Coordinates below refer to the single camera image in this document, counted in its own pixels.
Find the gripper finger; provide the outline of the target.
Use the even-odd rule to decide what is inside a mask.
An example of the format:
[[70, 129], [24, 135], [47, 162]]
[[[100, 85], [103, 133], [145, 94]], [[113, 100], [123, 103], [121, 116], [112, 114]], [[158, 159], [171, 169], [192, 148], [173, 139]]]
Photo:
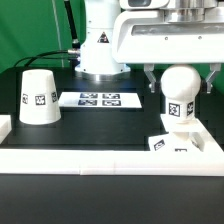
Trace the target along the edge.
[[145, 64], [144, 65], [144, 73], [146, 74], [148, 80], [150, 81], [150, 89], [151, 89], [152, 93], [154, 93], [156, 90], [156, 77], [155, 77], [153, 71], [154, 71], [153, 64]]
[[212, 91], [212, 83], [218, 76], [221, 71], [221, 64], [220, 63], [212, 63], [210, 64], [210, 72], [203, 80], [203, 90], [210, 94]]

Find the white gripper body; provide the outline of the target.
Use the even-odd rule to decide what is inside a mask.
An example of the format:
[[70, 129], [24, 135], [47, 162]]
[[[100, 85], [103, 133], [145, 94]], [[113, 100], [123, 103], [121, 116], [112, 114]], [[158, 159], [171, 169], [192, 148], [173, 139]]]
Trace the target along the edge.
[[224, 0], [119, 0], [119, 63], [224, 63]]

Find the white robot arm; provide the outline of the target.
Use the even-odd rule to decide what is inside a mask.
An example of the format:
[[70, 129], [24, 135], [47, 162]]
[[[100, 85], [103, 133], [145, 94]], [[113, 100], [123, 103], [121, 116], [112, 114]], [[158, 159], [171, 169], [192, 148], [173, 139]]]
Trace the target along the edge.
[[84, 0], [83, 77], [109, 80], [142, 64], [152, 91], [157, 64], [208, 64], [204, 88], [224, 64], [224, 0]]

